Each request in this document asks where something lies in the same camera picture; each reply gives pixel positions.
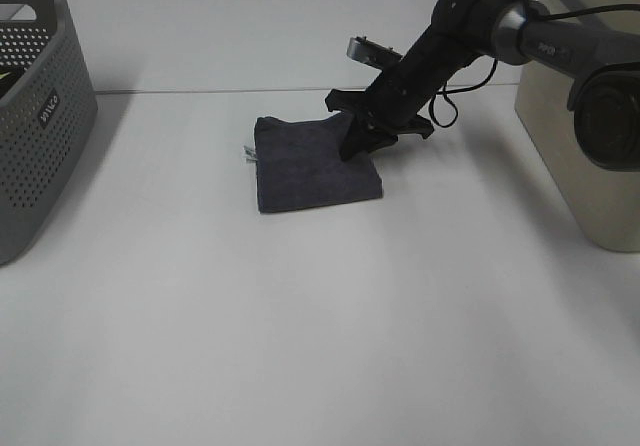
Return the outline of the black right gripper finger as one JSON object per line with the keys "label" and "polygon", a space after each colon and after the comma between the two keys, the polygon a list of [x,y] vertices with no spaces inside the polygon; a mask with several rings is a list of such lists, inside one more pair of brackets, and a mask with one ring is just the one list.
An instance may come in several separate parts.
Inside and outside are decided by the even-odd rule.
{"label": "black right gripper finger", "polygon": [[361,143],[361,150],[372,154],[378,150],[394,146],[398,142],[396,135],[366,135]]}
{"label": "black right gripper finger", "polygon": [[360,153],[368,154],[370,139],[369,124],[354,116],[339,148],[341,160],[350,161]]}

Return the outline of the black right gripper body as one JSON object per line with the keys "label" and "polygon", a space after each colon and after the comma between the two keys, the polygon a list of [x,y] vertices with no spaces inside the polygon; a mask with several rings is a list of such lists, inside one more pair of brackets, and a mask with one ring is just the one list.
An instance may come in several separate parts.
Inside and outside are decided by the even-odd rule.
{"label": "black right gripper body", "polygon": [[325,99],[327,108],[364,120],[370,135],[429,136],[433,126],[419,111],[479,54],[454,38],[427,30],[402,56],[395,66],[378,70],[362,91],[331,90]]}

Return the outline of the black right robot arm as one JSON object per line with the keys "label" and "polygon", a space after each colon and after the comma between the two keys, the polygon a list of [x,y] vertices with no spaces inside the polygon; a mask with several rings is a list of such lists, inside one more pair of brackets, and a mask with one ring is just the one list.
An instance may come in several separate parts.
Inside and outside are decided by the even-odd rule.
{"label": "black right robot arm", "polygon": [[402,135],[428,138],[438,122],[420,116],[477,58],[537,62],[572,79],[566,108],[583,154],[611,171],[639,168],[639,37],[576,23],[581,11],[550,14],[532,0],[438,0],[430,24],[405,54],[364,37],[351,39],[351,59],[379,69],[361,92],[332,90],[331,111],[352,121],[342,160],[394,145]]}

